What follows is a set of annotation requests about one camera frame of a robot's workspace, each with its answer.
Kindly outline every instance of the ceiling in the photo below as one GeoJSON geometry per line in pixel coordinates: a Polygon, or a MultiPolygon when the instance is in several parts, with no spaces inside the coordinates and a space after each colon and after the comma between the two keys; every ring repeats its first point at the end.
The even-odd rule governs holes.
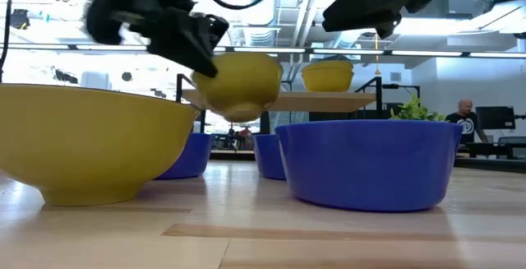
{"type": "MultiPolygon", "coordinates": [[[[0,0],[0,16],[5,16],[5,0],[0,0]]],[[[88,0],[13,0],[13,8],[29,10],[31,26],[28,30],[11,31],[12,43],[35,44],[92,44],[90,37],[83,31],[81,20],[88,0]]],[[[322,12],[334,0],[270,0],[252,9],[243,11],[230,11],[217,6],[211,0],[195,0],[197,4],[194,12],[216,14],[227,18],[231,24],[228,35],[225,35],[221,45],[255,45],[255,46],[312,46],[325,48],[363,48],[363,49],[406,49],[406,50],[462,50],[462,51],[506,51],[516,45],[516,39],[511,34],[499,32],[477,33],[475,35],[454,35],[447,32],[436,33],[447,27],[445,19],[449,13],[469,14],[478,16],[488,6],[488,0],[433,0],[429,7],[422,10],[418,16],[405,13],[407,21],[404,33],[392,35],[389,38],[378,40],[375,36],[367,34],[367,30],[351,31],[345,34],[327,33],[321,27],[322,12]]],[[[224,0],[231,3],[245,3],[251,0],[224,0]]],[[[147,44],[147,40],[138,34],[125,29],[122,30],[124,44],[147,44]]],[[[120,71],[129,70],[132,66],[148,70],[145,64],[152,64],[158,70],[159,66],[166,65],[155,60],[145,60],[137,55],[128,56],[127,59],[105,61],[112,69],[120,71]]],[[[288,57],[280,56],[284,62],[288,57]]],[[[383,58],[383,63],[404,63],[410,68],[420,59],[408,57],[383,58]]],[[[68,57],[64,60],[62,68],[81,70],[82,67],[72,67],[71,63],[79,63],[78,57],[68,57]]],[[[374,56],[361,56],[361,63],[373,63],[374,56]]]]}

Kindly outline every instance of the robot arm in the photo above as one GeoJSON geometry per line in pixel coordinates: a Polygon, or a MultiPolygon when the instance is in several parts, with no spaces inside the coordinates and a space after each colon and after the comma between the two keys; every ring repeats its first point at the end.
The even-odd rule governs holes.
{"type": "MultiPolygon", "coordinates": [[[[241,10],[256,5],[233,6],[214,0],[222,7],[241,10]]],[[[327,31],[376,28],[381,38],[393,33],[406,7],[418,12],[431,0],[336,0],[324,12],[327,31]]],[[[180,63],[208,77],[217,70],[213,50],[228,30],[228,22],[218,16],[190,13],[192,0],[94,0],[85,26],[101,44],[120,44],[123,22],[130,30],[150,39],[148,52],[180,63]]]]}

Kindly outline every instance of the computer monitor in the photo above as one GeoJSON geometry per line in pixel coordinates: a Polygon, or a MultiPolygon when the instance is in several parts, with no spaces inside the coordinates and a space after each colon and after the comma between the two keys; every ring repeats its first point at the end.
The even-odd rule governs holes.
{"type": "Polygon", "coordinates": [[[515,129],[513,107],[477,107],[475,112],[480,129],[515,129]]]}

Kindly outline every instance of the man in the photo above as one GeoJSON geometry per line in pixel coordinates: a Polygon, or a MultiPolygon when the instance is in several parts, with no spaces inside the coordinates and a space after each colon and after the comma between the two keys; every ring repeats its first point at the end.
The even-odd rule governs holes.
{"type": "Polygon", "coordinates": [[[475,132],[480,137],[482,142],[487,142],[487,137],[484,131],[478,128],[477,115],[472,112],[473,102],[471,100],[460,100],[459,110],[445,117],[445,120],[451,123],[462,125],[462,137],[460,138],[460,145],[465,146],[468,142],[475,141],[475,132]]]}

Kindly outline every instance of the table surface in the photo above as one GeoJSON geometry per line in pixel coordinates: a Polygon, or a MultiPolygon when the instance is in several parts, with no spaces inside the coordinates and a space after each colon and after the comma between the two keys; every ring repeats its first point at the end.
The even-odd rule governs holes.
{"type": "Polygon", "coordinates": [[[251,162],[155,181],[133,201],[44,206],[0,175],[2,269],[526,268],[526,176],[455,169],[418,213],[313,206],[251,162]]]}
{"type": "MultiPolygon", "coordinates": [[[[197,90],[183,90],[182,97],[205,107],[197,90]]],[[[374,93],[280,92],[267,111],[351,113],[375,101],[374,93]]]]}

